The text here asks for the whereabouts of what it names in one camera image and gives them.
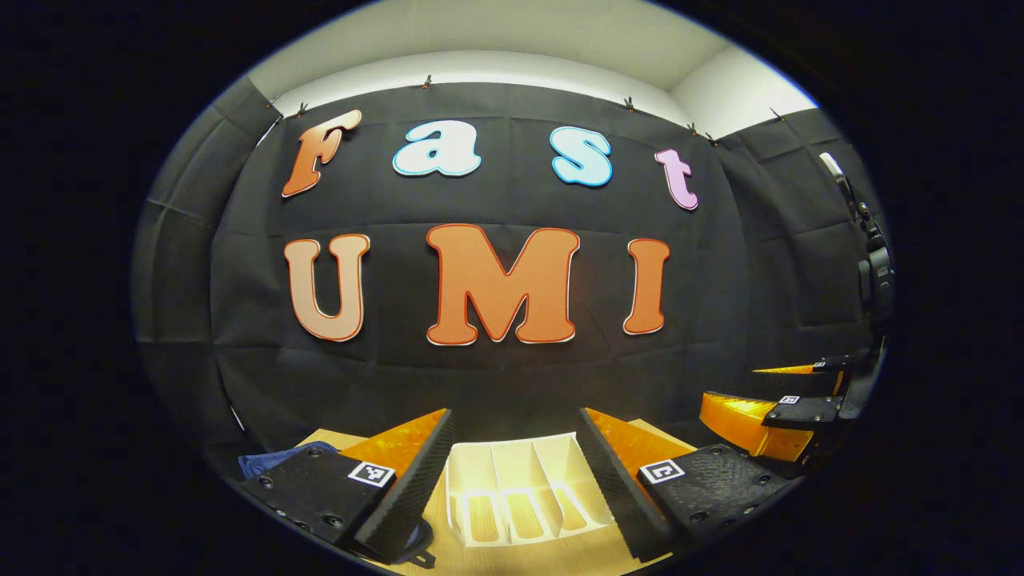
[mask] light blue letter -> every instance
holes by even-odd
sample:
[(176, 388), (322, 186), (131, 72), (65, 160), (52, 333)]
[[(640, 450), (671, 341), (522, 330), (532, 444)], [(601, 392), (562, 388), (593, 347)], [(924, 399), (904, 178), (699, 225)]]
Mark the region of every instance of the light blue letter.
[[(439, 132), (436, 138), (427, 136)], [(404, 176), (423, 176), (434, 170), (445, 176), (465, 176), (480, 166), (473, 152), (476, 128), (458, 120), (438, 120), (421, 124), (406, 134), (412, 143), (399, 150), (391, 166)]]
[(555, 174), (566, 183), (599, 187), (611, 179), (611, 145), (597, 132), (562, 126), (551, 132), (551, 148), (562, 156), (551, 161)]

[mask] black fabric backdrop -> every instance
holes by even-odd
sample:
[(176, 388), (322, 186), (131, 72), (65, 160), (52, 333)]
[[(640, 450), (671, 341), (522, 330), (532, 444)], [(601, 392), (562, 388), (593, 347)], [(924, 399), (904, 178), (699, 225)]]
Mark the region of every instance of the black fabric backdrop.
[[(172, 155), (136, 250), (136, 319), (151, 373), (204, 445), (239, 440), (228, 403), (248, 440), (265, 450), (294, 446), (318, 427), (373, 435), (440, 407), (454, 409), (460, 441), (567, 431), (581, 406), (670, 425), (696, 420), (706, 390), (743, 395), (751, 369), (868, 344), (856, 276), (863, 238), (817, 154), (830, 152), (865, 196), (873, 193), (852, 149), (818, 111), (713, 147), (666, 120), (581, 94), (444, 84), (318, 107), (282, 120), (252, 150), (258, 126), (275, 115), (251, 85), (245, 89), (234, 115), (242, 120), (227, 115), (223, 129), (210, 131), (201, 118)], [(364, 120), (319, 168), (317, 186), (283, 199), (299, 135), (353, 109)], [(480, 167), (458, 178), (395, 173), (391, 159), (406, 132), (441, 119), (476, 128)], [(555, 176), (549, 135), (559, 126), (607, 137), (607, 184)], [(179, 152), (198, 129), (205, 142)], [(700, 201), (693, 212), (675, 205), (654, 161), (667, 148), (691, 168), (687, 183)], [(545, 345), (514, 335), (469, 346), (429, 343), (438, 262), (425, 236), (449, 222), (481, 225), (506, 269), (534, 230), (577, 233), (575, 337)], [(326, 246), (352, 233), (371, 238), (364, 326), (347, 342), (322, 340), (295, 319), (284, 246), (299, 238)], [(672, 255), (665, 327), (630, 336), (622, 323), (634, 277), (627, 244), (636, 238), (663, 240)], [(314, 271), (317, 301), (334, 314), (336, 260), (324, 251)], [(469, 315), (479, 326), (472, 306)]]

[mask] white ceiling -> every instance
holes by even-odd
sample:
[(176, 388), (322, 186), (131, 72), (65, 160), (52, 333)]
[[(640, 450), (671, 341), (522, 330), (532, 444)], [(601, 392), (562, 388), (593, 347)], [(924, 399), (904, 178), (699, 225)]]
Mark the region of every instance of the white ceiling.
[(424, 52), (530, 52), (671, 91), (731, 43), (643, 0), (380, 0), (344, 14), (250, 72), (280, 94), (352, 67)]

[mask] table surface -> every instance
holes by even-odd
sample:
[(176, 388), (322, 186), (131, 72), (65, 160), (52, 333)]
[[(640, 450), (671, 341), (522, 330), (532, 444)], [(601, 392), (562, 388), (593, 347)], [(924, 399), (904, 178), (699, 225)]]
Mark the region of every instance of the table surface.
[[(692, 446), (674, 438), (643, 420), (633, 420), (631, 424), (656, 434), (667, 440), (693, 449)], [(344, 450), (362, 440), (364, 437), (318, 429), (301, 444), (324, 441), (338, 450)], [(671, 553), (641, 563), (630, 556), (618, 527), (614, 524), (585, 532), (575, 536), (558, 538), (532, 544), (465, 547), (447, 525), (447, 509), (444, 498), (444, 474), (441, 472), (430, 500), (423, 510), (423, 518), (434, 529), (434, 541), (427, 548), (436, 558), (434, 568), (425, 570), (406, 563), (383, 565), (372, 564), (408, 576), (475, 576), (482, 574), (535, 575), (567, 574), (587, 576), (620, 576), (643, 566), (660, 562)]]

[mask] black border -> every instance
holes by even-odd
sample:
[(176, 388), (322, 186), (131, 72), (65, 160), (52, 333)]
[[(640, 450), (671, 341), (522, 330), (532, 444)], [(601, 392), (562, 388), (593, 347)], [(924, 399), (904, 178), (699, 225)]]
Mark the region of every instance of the black border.
[[(1007, 105), (993, 101), (993, 80), (1016, 63), (1012, 14), (881, 0), (680, 7), (830, 111), (871, 169), (903, 265), (892, 354), (862, 434), (679, 573), (1009, 573), (999, 544), (1012, 531), (992, 539), (976, 515), (1010, 485), (982, 492), (967, 481), (1012, 478), (999, 476), (1010, 435), (998, 429), (1012, 399), (993, 389), (1001, 374), (990, 362), (1014, 341), (994, 277), (1014, 268), (1006, 250), (1019, 243), (1014, 220), (999, 221), (1021, 204)], [(142, 375), (127, 287), (139, 208), (180, 133), (261, 57), (342, 9), (91, 2), (15, 18), (12, 59), (27, 73), (16, 116), (44, 142), (22, 164), (32, 182), (13, 193), (34, 232), (27, 276), (41, 300), (26, 306), (32, 378), (11, 399), (27, 416), (13, 439), (15, 508), (28, 522), (9, 545), (34, 553), (32, 572), (354, 573), (237, 498), (178, 437)]]

